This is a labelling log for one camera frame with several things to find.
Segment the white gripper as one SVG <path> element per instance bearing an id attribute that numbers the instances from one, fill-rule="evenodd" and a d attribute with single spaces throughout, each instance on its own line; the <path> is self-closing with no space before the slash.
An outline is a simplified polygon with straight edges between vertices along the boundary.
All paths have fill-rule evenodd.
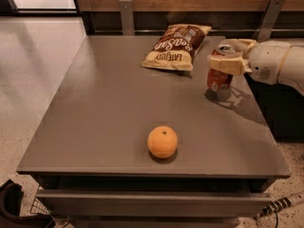
<path id="1" fill-rule="evenodd" d="M 254 39 L 224 39 L 220 44 L 233 47 L 235 52 L 242 52 L 245 59 L 249 58 L 249 64 L 242 57 L 209 55 L 210 68 L 234 76 L 252 71 L 252 79 L 268 85 L 283 83 L 287 79 L 285 63 L 290 52 L 288 42 L 267 41 L 259 44 Z"/>

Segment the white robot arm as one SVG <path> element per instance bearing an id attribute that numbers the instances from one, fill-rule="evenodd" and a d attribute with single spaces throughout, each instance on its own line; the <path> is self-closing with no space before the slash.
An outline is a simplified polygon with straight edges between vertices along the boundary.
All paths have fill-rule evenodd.
<path id="1" fill-rule="evenodd" d="M 304 95 L 303 46 L 286 41 L 225 39 L 207 61 L 207 85 L 213 91 L 228 90 L 234 76 L 248 73 L 254 81 L 290 86 Z"/>

